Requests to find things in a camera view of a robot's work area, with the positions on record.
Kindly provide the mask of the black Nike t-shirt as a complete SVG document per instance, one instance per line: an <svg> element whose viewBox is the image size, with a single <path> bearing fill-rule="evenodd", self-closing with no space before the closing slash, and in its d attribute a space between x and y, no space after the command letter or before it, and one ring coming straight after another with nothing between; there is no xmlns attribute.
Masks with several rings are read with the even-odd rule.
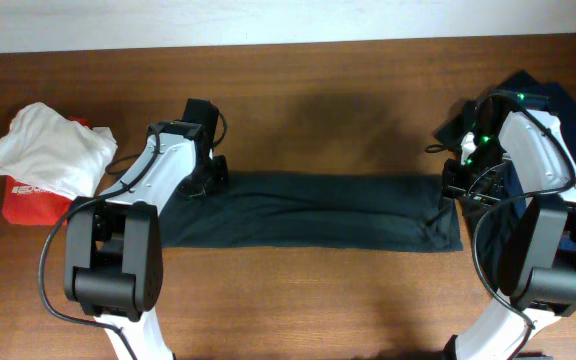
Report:
<svg viewBox="0 0 576 360"><path fill-rule="evenodd" d="M455 203L437 175L233 173L212 194L172 196L159 223L167 248L463 248Z"/></svg>

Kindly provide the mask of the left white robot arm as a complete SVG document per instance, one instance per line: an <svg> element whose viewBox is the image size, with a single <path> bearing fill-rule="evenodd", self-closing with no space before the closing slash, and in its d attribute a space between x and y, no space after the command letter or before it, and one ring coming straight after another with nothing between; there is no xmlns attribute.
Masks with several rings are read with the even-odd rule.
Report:
<svg viewBox="0 0 576 360"><path fill-rule="evenodd" d="M219 109L187 100L181 118L149 127L135 162L67 221L64 293L108 335L120 359L171 359L156 313L163 285L159 215L174 196L199 200L227 183L216 156Z"/></svg>

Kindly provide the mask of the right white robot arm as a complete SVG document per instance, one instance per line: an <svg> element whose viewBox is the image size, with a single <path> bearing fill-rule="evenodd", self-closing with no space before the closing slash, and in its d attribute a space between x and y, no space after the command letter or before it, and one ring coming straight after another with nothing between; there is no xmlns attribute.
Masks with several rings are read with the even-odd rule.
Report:
<svg viewBox="0 0 576 360"><path fill-rule="evenodd" d="M471 254L491 302L443 350L447 359L519 359L576 312L576 105L497 88L437 134L452 153L445 196L474 223Z"/></svg>

